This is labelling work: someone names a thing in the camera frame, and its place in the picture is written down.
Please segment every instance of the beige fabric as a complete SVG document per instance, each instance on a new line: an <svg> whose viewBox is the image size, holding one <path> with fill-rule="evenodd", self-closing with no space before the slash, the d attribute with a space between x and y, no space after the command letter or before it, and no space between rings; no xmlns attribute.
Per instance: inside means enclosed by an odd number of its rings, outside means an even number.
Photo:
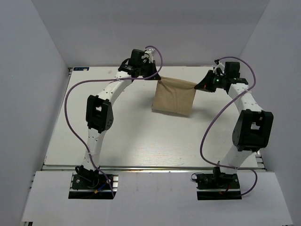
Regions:
<svg viewBox="0 0 301 226"><path fill-rule="evenodd" d="M152 109L189 115L196 94L195 85L190 81L161 77Z"/></svg>

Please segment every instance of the white wall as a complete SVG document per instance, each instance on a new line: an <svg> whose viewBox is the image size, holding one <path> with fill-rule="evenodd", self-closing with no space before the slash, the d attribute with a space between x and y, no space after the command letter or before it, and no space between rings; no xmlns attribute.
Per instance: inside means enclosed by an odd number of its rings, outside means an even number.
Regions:
<svg viewBox="0 0 301 226"><path fill-rule="evenodd" d="M257 74L256 101L274 114L264 163L275 171L294 226L300 226L301 1L271 0L241 57Z"/></svg>
<svg viewBox="0 0 301 226"><path fill-rule="evenodd" d="M0 225L19 225L68 69L30 0L0 6Z"/></svg>
<svg viewBox="0 0 301 226"><path fill-rule="evenodd" d="M120 65L157 46L164 65L239 56L269 0L32 0L66 64Z"/></svg>

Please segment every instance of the purple cable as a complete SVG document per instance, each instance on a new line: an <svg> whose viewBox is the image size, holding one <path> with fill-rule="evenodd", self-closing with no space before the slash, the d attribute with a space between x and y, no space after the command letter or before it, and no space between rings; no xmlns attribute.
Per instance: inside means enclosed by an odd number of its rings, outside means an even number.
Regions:
<svg viewBox="0 0 301 226"><path fill-rule="evenodd" d="M206 139L206 137L207 137L207 135L208 135L209 130L211 129L211 127L213 126L213 124L216 122L216 120L220 117L220 115L221 115L221 114L222 114L222 113L223 113L223 112L224 112L224 111L225 111L232 103L234 103L234 102L235 102L237 99L239 99L241 96L243 96L243 95L246 94L248 91L250 91L251 89L253 89L254 86L256 85L256 76L255 76L255 73L254 73L253 69L251 68L251 66L250 66L246 61L244 61L244 60L242 60L242 59L240 59L240 58L238 58L238 57L235 57L235 56L226 56L226 57L220 58L220 60L223 60L223 59L226 59L226 58L233 58L233 59L236 59L236 60L239 60L239 61L243 62L243 63L251 70L251 73L252 73L252 76L253 76L253 79L254 79L254 83L253 83L253 85L252 85L251 87L249 87L247 90L245 90L244 92L240 93L239 95L237 95L237 97L235 97L235 98L232 99L229 103L227 103L226 106L224 106L224 107L221 109L221 111L215 116L215 118L214 118L214 119L212 120L212 122L209 124L208 128L206 129L206 131L205 131L205 133L204 133L204 136L203 136L203 138L202 138L202 142L201 142L201 146L200 146L199 152L200 152L200 154L201 154L202 159L203 159L205 162L207 162L207 163L209 163L209 164L211 164L211 165L218 166L218 167L229 168L229 169L237 169L236 167L233 167L233 166L220 165L220 164L218 164L218 163L214 163L214 162L212 162L212 161L209 161L209 160L207 160L207 159L204 157L204 155L203 155L203 146L204 146L205 139ZM255 186L256 186L256 184L257 184L257 180L258 180L258 175L257 175L257 173L256 173L252 168L242 167L242 168L239 168L239 169L240 169L240 170L250 170L250 171L252 171L252 172L255 174L255 182L254 182L253 186L252 186L248 191L246 191L245 193L242 193L242 194L240 195L240 196L243 196L243 195L245 195L245 194L248 194L249 192L251 192L251 191L255 188Z"/></svg>
<svg viewBox="0 0 301 226"><path fill-rule="evenodd" d="M160 64L159 70L158 70L156 73L154 73L154 74L152 74L151 76L146 77L146 78L120 78L119 80L129 80L129 79L131 79L131 80L147 80L147 79L150 79L150 78L154 77L155 75L157 75L157 74L159 73L159 71L161 71L162 66L163 66L163 58L162 58L162 55L161 55L160 51L159 51L155 46L147 46L147 47L145 47L145 48L153 48L153 49L155 49L155 50L159 53L159 55L160 55L160 60L161 60L161 64ZM73 133L73 134L74 134L74 135L75 135L75 136L83 143L83 145L84 145L85 148L87 149L87 152L89 153L89 158L90 158L90 161L91 161L93 167L94 167L97 171L99 171L101 174L103 174L104 177L106 178L106 180L109 181L108 176L107 176L102 170L100 170L100 169L95 165L95 163L94 163L94 161L93 161L93 158L92 158L92 155L90 154L91 152L90 152L90 149L89 149L88 145L87 145L86 142L85 142L85 141L84 141L84 140L83 140L83 139L75 132L75 130L74 130L73 127L71 126L70 121L69 121L69 118L68 118L68 113L67 113L67 102L68 102L68 97L69 97L71 91L72 91L75 87L77 87L77 86L79 86L79 85L81 85L81 84L88 83L88 82L98 82L98 81L117 81L117 80L116 80L116 79L97 79L97 80L86 80L86 81L81 81L81 82L79 82L79 83L76 83L74 86L72 86L72 87L68 90L68 92L67 92L67 94L66 94L65 102L64 102L64 114L65 114L65 119L66 119L66 122L67 122L67 125L68 125L69 129L70 129L71 132L72 132L72 133ZM111 185L110 183L108 183L108 184L109 184L110 190L111 190L111 192L112 192L112 196L113 196L113 198L114 198L114 191L113 191L112 185Z"/></svg>

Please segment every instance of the purple cord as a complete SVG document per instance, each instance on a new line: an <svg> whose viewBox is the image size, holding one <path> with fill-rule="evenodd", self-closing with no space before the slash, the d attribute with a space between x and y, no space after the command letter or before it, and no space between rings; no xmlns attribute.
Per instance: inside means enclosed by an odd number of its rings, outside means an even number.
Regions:
<svg viewBox="0 0 301 226"><path fill-rule="evenodd" d="M245 90L244 92L240 93L239 95L237 95L237 97L235 97L233 100L231 100L229 103L226 104L226 106L224 106L221 111L215 116L215 118L212 120L212 122L209 124L208 128L206 129L205 133L204 133L204 136L202 138L202 142L201 142L201 146L200 146L200 154L201 154L201 157L202 159L211 164L211 165L214 165L214 166L218 166L218 167L224 167L224 168L229 168L229 169L236 169L236 167L233 167L233 166L225 166L225 165L220 165L218 163L214 163L212 161L209 161L207 160L204 155L203 155L203 146L204 146L204 142L205 142L205 139L208 135L208 132L209 130L211 129L211 127L213 126L213 124L216 122L216 120L220 117L220 115L232 104L234 103L237 99L239 99L241 96L243 96L244 94L246 94L248 91L250 91L251 89L254 88L254 86L256 85L256 76L255 76L255 73L253 71L253 69L251 68L251 66L244 60L238 58L238 57L235 57L235 56L226 56L226 57L223 57L223 58L220 58L220 60L223 60L223 59L226 59L226 58L233 58L233 59L237 59L241 62L243 62L250 70L251 70L251 73L252 73L252 76L253 76L253 79L254 79L254 83L251 87L249 87L247 90ZM255 182L253 184L253 186L248 190L246 191L245 193L242 193L241 196L245 195L245 194L248 194L249 192L251 192L256 184L257 184L257 180L258 180L258 175L257 173L252 169L252 168L247 168L247 167L242 167L242 168L239 168L240 170L251 170L254 174L255 174Z"/></svg>
<svg viewBox="0 0 301 226"><path fill-rule="evenodd" d="M131 79L131 80L147 80L147 79L150 79L150 78L154 77L155 75L157 75L157 74L159 73L159 71L161 71L162 66L163 66L163 58L162 58L162 55L161 55L160 51L159 51L155 46L147 46L147 47L145 47L145 48L154 48L154 49L159 53L159 55L160 55L160 60L161 60L161 64L160 64L159 70L158 70L156 73L154 73L153 75L151 75L151 76L149 76L149 77L146 77L146 78L120 78L119 80L129 80L129 79ZM83 139L75 132L75 130L72 128L72 126L71 126L71 124L70 124L70 121L69 121L69 118L68 118L68 113L67 113L67 101L68 101L68 97L69 97L71 91L72 91L75 87L77 87L77 86L79 86L79 85L81 85L81 84L88 83L88 82L98 82L98 81L117 81L117 80L116 80L116 79L98 79L98 80L86 80L86 81L81 81L81 82L79 82L79 83L76 83L74 86L72 86L72 87L68 90L68 92L67 92L67 94L66 94L65 102L64 102L64 114L65 114L65 119L66 119L66 122L67 122L67 125L68 125L69 129L70 129L71 132L72 132L72 133L73 133L73 134L74 134L74 135L75 135L75 136L83 143L83 145L84 145L85 148L87 149L87 152L89 153L89 158L90 158L90 161L91 161L93 167L94 167L96 170L98 170L101 174L103 174L104 177L106 178L106 180L109 181L108 176L107 176L102 170L100 170L100 169L95 165L95 163L94 163L94 161L93 161L93 158L92 158L92 155L90 154L90 153L91 153L91 152L90 152L90 149L89 149L88 145L86 144L86 142L85 142L85 141L84 141L84 140L83 140ZM112 192L112 196L113 196L113 198L114 198L114 192L113 192L112 185L111 185L110 183L108 183L108 184L109 184L110 190L111 190L111 192Z"/></svg>

